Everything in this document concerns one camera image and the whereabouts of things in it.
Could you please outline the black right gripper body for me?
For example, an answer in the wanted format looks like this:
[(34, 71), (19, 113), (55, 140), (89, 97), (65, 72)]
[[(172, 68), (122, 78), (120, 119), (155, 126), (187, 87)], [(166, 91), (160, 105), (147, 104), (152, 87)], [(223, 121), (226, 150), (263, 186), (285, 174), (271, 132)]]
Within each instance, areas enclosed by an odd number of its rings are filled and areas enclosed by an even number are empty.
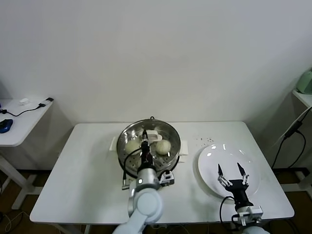
[(230, 185), (225, 186), (225, 190), (233, 194), (235, 207), (247, 207), (253, 205), (246, 194), (246, 189), (248, 187), (248, 185), (243, 184), (242, 179), (230, 180)]

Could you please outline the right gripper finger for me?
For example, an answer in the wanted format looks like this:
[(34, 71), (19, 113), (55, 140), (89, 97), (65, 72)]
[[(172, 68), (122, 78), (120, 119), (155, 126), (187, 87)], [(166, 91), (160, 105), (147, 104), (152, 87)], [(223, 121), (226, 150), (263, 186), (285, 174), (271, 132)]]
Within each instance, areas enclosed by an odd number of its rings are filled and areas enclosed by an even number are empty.
[(240, 174), (242, 176), (242, 180), (243, 180), (242, 184), (243, 185), (249, 185), (248, 184), (249, 175), (246, 174), (244, 168), (239, 163), (237, 163), (237, 166), (238, 166), (239, 172), (240, 172)]
[(224, 177), (220, 164), (218, 164), (218, 179), (217, 180), (223, 187), (229, 187), (231, 185), (230, 181), (228, 181)]

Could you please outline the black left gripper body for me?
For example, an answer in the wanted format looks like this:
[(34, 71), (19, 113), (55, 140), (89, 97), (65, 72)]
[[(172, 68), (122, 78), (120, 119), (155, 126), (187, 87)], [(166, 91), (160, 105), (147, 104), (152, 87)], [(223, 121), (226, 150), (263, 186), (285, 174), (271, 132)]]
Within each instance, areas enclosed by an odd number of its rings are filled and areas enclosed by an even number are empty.
[(148, 143), (141, 144), (141, 165), (140, 168), (152, 168), (154, 166), (153, 156), (150, 152), (150, 146)]

